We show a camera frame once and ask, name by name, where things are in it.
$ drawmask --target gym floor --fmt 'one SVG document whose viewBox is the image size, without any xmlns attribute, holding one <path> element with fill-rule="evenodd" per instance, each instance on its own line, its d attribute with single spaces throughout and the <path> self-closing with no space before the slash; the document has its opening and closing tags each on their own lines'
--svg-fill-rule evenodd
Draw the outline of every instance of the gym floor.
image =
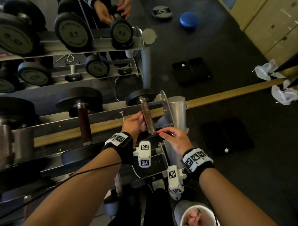
<svg viewBox="0 0 298 226">
<path fill-rule="evenodd" d="M 42 0 L 33 2 L 45 4 Z M 157 5 L 171 8 L 174 12 L 172 21 L 159 22 L 152 18 L 151 10 Z M 187 11 L 199 16 L 198 27 L 193 32 L 185 31 L 179 23 L 180 15 Z M 54 15 L 43 12 L 47 21 L 54 21 Z M 132 0 L 129 21 L 141 29 L 150 27 L 158 35 L 151 46 L 152 88 L 156 93 L 164 90 L 168 97 L 184 96 L 186 100 L 191 100 L 262 82 L 252 71 L 267 60 L 218 0 Z M 213 78 L 188 88 L 180 87 L 172 73 L 172 64 L 195 57 L 204 59 Z M 106 102 L 115 101 L 109 84 L 91 86 L 100 86 Z M 116 86 L 118 98 L 123 100 L 140 86 L 140 80 L 135 76 L 119 79 Z M 45 90 L 45 97 L 54 93 L 53 90 Z M 28 95 L 40 97 L 33 93 Z M 45 100 L 35 102 L 40 114 L 53 112 L 52 105 L 44 105 Z M 193 145 L 206 149 L 200 131 L 202 123 L 230 116 L 242 120 L 255 148 L 216 157 L 216 168 L 278 225 L 298 225 L 298 103 L 293 102 L 290 106 L 276 103 L 271 90 L 267 89 L 189 109 L 187 127 Z M 102 139 L 102 134 L 94 135 L 94 140 Z M 108 221 L 100 217 L 92 225 L 104 225 L 100 219 Z"/>
</svg>

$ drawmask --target forearm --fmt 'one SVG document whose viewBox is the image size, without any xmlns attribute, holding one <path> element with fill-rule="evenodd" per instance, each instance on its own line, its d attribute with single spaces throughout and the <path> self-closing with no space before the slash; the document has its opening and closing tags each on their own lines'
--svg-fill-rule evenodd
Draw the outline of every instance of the forearm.
<svg viewBox="0 0 298 226">
<path fill-rule="evenodd" d="M 277 226 L 258 206 L 214 168 L 204 170 L 200 187 L 223 226 Z"/>
<path fill-rule="evenodd" d="M 76 173 L 120 163 L 119 154 L 108 148 Z M 89 225 L 100 207 L 121 164 L 77 175 L 57 187 L 30 215 L 24 226 Z"/>
</svg>

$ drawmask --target brown dumbbell handle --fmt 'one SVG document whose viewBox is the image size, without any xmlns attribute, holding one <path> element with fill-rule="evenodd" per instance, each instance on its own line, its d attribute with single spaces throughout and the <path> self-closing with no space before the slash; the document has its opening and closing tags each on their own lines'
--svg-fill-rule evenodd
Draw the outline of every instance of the brown dumbbell handle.
<svg viewBox="0 0 298 226">
<path fill-rule="evenodd" d="M 80 130 L 83 143 L 92 141 L 88 110 L 85 107 L 78 106 L 77 113 L 80 121 Z"/>
<path fill-rule="evenodd" d="M 155 135 L 156 131 L 155 131 L 155 127 L 153 124 L 153 120 L 151 117 L 151 113 L 150 113 L 148 104 L 147 104 L 146 100 L 144 100 L 144 99 L 141 99 L 140 101 L 141 101 L 141 109 L 142 109 L 143 117 L 145 119 L 145 123 L 146 123 L 147 129 L 148 129 L 148 132 L 150 135 Z"/>
</svg>

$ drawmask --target left hand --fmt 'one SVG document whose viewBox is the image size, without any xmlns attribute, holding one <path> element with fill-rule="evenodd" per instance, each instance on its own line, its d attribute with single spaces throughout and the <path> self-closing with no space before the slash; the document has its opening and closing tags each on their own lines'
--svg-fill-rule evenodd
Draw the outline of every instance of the left hand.
<svg viewBox="0 0 298 226">
<path fill-rule="evenodd" d="M 143 113 L 139 111 L 137 114 L 124 120 L 121 132 L 127 132 L 132 136 L 134 144 L 142 131 L 146 129 L 146 124 L 143 118 Z"/>
<path fill-rule="evenodd" d="M 121 16 L 126 16 L 125 19 L 127 20 L 131 11 L 131 0 L 119 0 L 119 3 L 117 4 L 117 6 L 118 6 L 118 11 L 124 10 Z"/>
</svg>

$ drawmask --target white plastic bag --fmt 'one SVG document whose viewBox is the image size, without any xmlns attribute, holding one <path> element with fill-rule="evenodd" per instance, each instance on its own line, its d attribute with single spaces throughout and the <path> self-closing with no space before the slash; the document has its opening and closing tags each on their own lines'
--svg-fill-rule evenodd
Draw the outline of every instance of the white plastic bag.
<svg viewBox="0 0 298 226">
<path fill-rule="evenodd" d="M 275 60 L 270 60 L 268 63 L 264 64 L 263 66 L 256 66 L 254 68 L 257 77 L 264 79 L 266 81 L 270 81 L 271 77 L 268 75 L 269 73 L 274 72 L 278 68 L 278 65 L 275 63 Z M 271 76 L 276 78 L 285 78 L 281 73 L 276 72 L 271 74 Z"/>
<path fill-rule="evenodd" d="M 283 105 L 290 105 L 293 100 L 298 100 L 298 91 L 293 88 L 288 88 L 281 91 L 278 86 L 272 86 L 272 96 Z"/>
</svg>

